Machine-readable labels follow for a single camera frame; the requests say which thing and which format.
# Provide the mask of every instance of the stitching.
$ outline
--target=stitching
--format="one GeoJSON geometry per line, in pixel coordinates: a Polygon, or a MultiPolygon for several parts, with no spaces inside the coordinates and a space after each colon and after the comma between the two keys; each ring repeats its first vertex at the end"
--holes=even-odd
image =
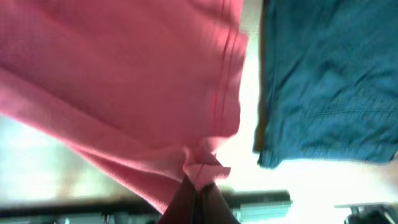
{"type": "Polygon", "coordinates": [[[220,132],[221,132],[221,135],[223,134],[223,126],[224,126],[223,123],[224,123],[224,120],[222,118],[224,117],[225,101],[226,101],[226,95],[227,95],[227,91],[228,91],[228,88],[229,88],[229,81],[230,81],[229,80],[229,76],[231,75],[231,61],[233,59],[233,52],[234,52],[234,48],[235,48],[235,43],[236,43],[237,37],[238,37],[238,34],[235,35],[234,42],[232,44],[231,54],[229,55],[228,73],[226,74],[227,75],[227,82],[226,82],[225,89],[224,89],[223,104],[221,106],[221,120],[220,120],[220,123],[221,123],[220,132]]]}
{"type": "MultiPolygon", "coordinates": [[[[270,86],[270,83],[267,83],[267,88],[271,88],[271,92],[269,93],[269,116],[267,117],[267,119],[268,119],[268,125],[269,126],[272,126],[273,127],[273,129],[275,129],[274,128],[274,126],[275,126],[275,122],[273,122],[273,120],[274,119],[272,119],[273,117],[274,117],[274,114],[275,114],[275,111],[273,110],[273,108],[275,108],[275,105],[274,104],[276,104],[276,103],[274,103],[274,92],[275,92],[275,83],[276,83],[276,73],[277,73],[277,69],[278,69],[278,65],[279,65],[279,59],[278,59],[278,57],[277,57],[277,46],[278,46],[278,38],[277,38],[277,7],[276,7],[276,2],[274,2],[274,1],[272,1],[272,2],[270,2],[270,4],[269,4],[269,6],[268,6],[268,12],[267,12],[267,14],[269,14],[270,16],[271,16],[271,18],[268,18],[268,16],[267,16],[267,19],[268,20],[270,20],[271,22],[272,22],[272,27],[270,27],[269,29],[271,30],[271,32],[274,34],[274,36],[273,36],[273,38],[274,38],[274,46],[273,46],[273,49],[272,49],[272,51],[273,51],[273,56],[274,56],[274,58],[275,58],[275,60],[274,60],[274,64],[273,64],[273,67],[274,67],[274,69],[271,71],[272,72],[272,75],[271,75],[271,77],[272,77],[272,83],[271,83],[271,86],[270,86]]],[[[266,75],[266,76],[268,76],[268,74],[267,74],[267,68],[265,69],[265,74],[264,75],[266,75]]],[[[265,151],[266,152],[269,152],[270,151],[270,148],[269,147],[265,147],[264,148],[265,149],[265,151]]],[[[268,153],[265,153],[265,155],[264,155],[264,162],[265,162],[265,166],[269,166],[270,164],[271,164],[271,155],[270,154],[268,154],[268,153]]]]}
{"type": "Polygon", "coordinates": [[[340,116],[362,117],[364,115],[381,118],[388,116],[395,119],[398,114],[395,112],[396,105],[391,105],[391,101],[382,100],[357,100],[353,102],[339,101],[333,103],[314,103],[305,119],[331,118],[340,116]]]}
{"type": "MultiPolygon", "coordinates": [[[[223,0],[222,6],[221,6],[221,16],[220,16],[220,20],[223,20],[224,18],[224,7],[225,7],[225,1],[223,0]]],[[[218,89],[214,95],[214,102],[213,102],[213,128],[216,126],[216,120],[217,120],[217,105],[218,105],[218,97],[220,94],[220,89],[221,89],[221,83],[223,81],[223,76],[224,76],[224,61],[225,61],[225,54],[226,54],[226,49],[227,46],[229,44],[229,36],[230,36],[230,30],[228,30],[228,35],[227,35],[227,39],[225,41],[225,46],[223,49],[223,53],[221,55],[221,75],[220,75],[220,80],[218,83],[218,89]]]]}

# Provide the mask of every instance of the blue garment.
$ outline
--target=blue garment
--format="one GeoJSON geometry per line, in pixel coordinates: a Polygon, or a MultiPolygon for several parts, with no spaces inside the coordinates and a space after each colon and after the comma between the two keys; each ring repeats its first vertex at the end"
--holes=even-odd
{"type": "Polygon", "coordinates": [[[270,0],[265,45],[268,125],[260,165],[393,158],[397,0],[270,0]]]}

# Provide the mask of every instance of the pink fabric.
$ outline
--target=pink fabric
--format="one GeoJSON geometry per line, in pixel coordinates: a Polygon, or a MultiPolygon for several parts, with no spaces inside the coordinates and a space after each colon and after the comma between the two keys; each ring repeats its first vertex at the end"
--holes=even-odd
{"type": "Polygon", "coordinates": [[[0,0],[0,113],[164,212],[185,174],[229,174],[212,143],[239,126],[242,1],[0,0]]]}

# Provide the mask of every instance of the clothing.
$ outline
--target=clothing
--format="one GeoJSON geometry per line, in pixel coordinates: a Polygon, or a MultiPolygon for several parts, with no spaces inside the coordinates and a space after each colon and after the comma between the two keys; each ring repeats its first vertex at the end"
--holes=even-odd
{"type": "Polygon", "coordinates": [[[270,0],[260,165],[394,157],[397,14],[393,0],[270,0]]]}
{"type": "Polygon", "coordinates": [[[239,126],[242,0],[0,2],[0,113],[66,144],[161,212],[239,126]]]}

